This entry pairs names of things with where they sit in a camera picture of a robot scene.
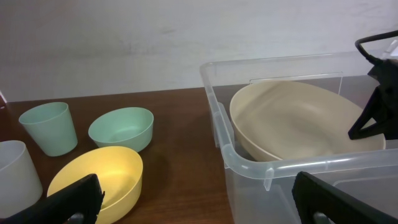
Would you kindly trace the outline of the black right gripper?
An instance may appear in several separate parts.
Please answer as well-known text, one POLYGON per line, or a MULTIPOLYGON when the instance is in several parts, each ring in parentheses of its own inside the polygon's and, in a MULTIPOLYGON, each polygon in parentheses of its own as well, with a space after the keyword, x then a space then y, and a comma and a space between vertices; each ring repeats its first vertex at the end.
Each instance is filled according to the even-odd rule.
POLYGON ((383 134, 397 139, 397 59, 386 59, 368 73, 379 82, 363 112, 348 131, 351 140, 383 134))

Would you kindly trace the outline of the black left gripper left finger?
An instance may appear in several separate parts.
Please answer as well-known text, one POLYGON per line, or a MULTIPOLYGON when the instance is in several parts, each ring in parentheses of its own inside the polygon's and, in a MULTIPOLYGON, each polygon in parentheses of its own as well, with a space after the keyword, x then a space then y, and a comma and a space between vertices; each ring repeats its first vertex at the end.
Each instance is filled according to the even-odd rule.
POLYGON ((4 219, 3 223, 84 223, 97 221, 105 192, 98 176, 88 174, 27 209, 4 219))

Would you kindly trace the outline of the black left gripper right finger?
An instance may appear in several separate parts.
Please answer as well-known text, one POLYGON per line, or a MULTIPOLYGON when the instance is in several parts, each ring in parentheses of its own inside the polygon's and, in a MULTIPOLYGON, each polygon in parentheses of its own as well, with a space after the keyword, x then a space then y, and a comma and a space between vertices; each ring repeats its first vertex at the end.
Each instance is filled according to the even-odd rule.
POLYGON ((397 219, 335 188, 308 172, 295 177, 292 195, 304 224, 397 224, 397 219))

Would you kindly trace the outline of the beige plate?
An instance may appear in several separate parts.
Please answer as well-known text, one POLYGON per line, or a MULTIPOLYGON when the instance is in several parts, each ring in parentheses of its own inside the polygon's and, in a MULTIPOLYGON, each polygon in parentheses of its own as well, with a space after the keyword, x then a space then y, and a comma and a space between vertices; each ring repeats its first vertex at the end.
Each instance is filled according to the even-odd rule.
POLYGON ((362 111, 332 91, 282 80, 245 86, 229 106, 240 145, 261 162, 385 149, 383 134, 349 138, 362 111))

